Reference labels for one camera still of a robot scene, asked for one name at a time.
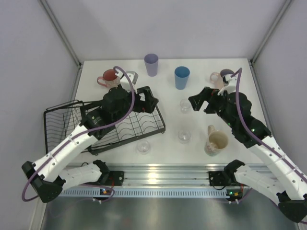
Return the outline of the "blue plastic tumbler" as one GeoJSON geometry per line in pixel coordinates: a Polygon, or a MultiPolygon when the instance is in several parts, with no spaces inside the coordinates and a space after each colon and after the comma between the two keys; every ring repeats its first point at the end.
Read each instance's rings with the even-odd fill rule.
{"type": "Polygon", "coordinates": [[[178,90],[185,89],[189,79],[190,70],[185,66],[179,66],[175,69],[174,74],[175,74],[175,87],[178,90]]]}

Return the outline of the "pink ghost pattern mug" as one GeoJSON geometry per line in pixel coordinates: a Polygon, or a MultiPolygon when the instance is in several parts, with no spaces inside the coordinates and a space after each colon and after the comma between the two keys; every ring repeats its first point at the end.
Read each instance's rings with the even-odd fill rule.
{"type": "Polygon", "coordinates": [[[115,88],[120,84],[120,78],[113,69],[106,70],[102,76],[97,78],[97,83],[106,88],[115,88]]]}

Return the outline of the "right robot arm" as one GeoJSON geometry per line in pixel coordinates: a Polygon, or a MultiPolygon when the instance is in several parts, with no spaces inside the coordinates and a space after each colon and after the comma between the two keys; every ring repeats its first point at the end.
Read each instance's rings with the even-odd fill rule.
{"type": "Polygon", "coordinates": [[[194,111],[207,102],[204,112],[216,114],[225,121],[235,139],[261,159],[274,175],[273,178],[261,176],[243,162],[234,160],[224,168],[225,181],[231,185],[247,185],[263,194],[292,222],[299,223],[306,218],[307,176],[280,148],[271,131],[252,116],[252,103],[247,96],[204,87],[188,100],[194,111]]]}

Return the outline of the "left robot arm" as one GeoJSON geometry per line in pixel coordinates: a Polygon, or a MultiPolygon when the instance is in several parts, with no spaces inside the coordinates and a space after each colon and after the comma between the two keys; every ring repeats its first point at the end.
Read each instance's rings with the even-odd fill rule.
{"type": "Polygon", "coordinates": [[[128,92],[121,87],[108,91],[100,101],[86,107],[75,129],[52,151],[35,162],[26,161],[22,170],[27,186],[32,186],[37,197],[48,203],[71,187],[82,184],[105,185],[110,177],[106,163],[95,160],[85,166],[66,169],[81,152],[98,142],[116,128],[131,112],[151,114],[159,100],[149,87],[128,92]]]}

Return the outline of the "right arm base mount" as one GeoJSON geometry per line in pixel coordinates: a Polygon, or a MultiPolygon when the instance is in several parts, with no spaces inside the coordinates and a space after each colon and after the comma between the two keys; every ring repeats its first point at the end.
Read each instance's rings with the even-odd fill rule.
{"type": "Polygon", "coordinates": [[[219,190],[227,186],[239,186],[240,183],[236,180],[234,173],[241,166],[245,166],[245,164],[242,161],[234,160],[227,164],[222,171],[209,171],[210,186],[221,186],[222,188],[219,188],[219,190]]]}

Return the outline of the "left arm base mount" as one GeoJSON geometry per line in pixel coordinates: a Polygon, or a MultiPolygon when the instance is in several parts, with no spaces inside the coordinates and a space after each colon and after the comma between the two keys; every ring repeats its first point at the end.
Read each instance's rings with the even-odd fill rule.
{"type": "Polygon", "coordinates": [[[105,185],[105,186],[122,186],[124,181],[124,172],[123,171],[112,171],[110,170],[106,163],[101,160],[95,160],[93,163],[88,164],[93,167],[95,177],[92,176],[92,179],[87,180],[85,184],[90,185],[105,185]]]}

